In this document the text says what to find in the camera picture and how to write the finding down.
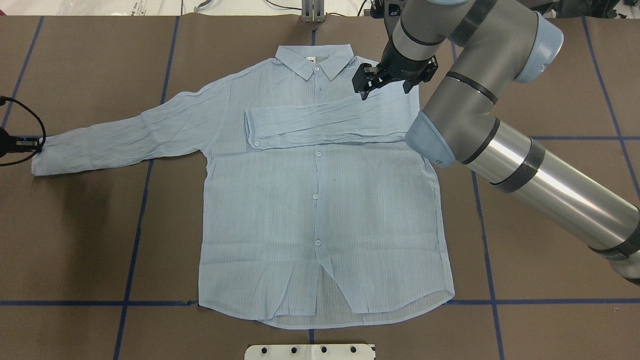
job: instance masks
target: folded sleeve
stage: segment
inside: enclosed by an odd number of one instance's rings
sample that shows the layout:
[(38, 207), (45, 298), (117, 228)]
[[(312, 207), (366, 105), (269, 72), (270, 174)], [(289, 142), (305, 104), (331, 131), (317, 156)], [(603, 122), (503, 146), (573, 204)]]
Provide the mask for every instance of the folded sleeve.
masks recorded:
[(227, 82), (221, 79), (130, 119), (47, 137), (31, 172), (42, 176), (123, 167), (202, 150), (215, 137), (228, 97)]
[(417, 86), (407, 95), (402, 83), (391, 83), (365, 101), (354, 94), (318, 104), (245, 109), (245, 128), (255, 149), (395, 142), (404, 140), (419, 106)]

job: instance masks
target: button-up shirt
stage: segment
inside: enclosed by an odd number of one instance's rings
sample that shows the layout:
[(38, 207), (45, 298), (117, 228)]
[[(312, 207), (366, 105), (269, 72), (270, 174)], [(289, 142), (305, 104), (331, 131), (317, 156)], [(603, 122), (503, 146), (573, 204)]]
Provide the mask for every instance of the button-up shirt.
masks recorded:
[(32, 172), (207, 158), (198, 300), (286, 329), (405, 320), (454, 295), (431, 165), (403, 141), (417, 89), (353, 93), (349, 45), (275, 58), (131, 119), (51, 136)]

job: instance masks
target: robotic arm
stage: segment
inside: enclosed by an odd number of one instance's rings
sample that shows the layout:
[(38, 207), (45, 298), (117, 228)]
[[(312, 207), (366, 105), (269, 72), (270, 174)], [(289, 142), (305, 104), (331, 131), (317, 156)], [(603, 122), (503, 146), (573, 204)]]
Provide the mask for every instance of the robotic arm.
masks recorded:
[(528, 83), (556, 57), (562, 32), (515, 0), (374, 0), (389, 41), (377, 67), (362, 64), (354, 90), (429, 81), (448, 38), (464, 51), (406, 134), (441, 167), (455, 161), (528, 203), (640, 286), (640, 213), (490, 112), (513, 80)]

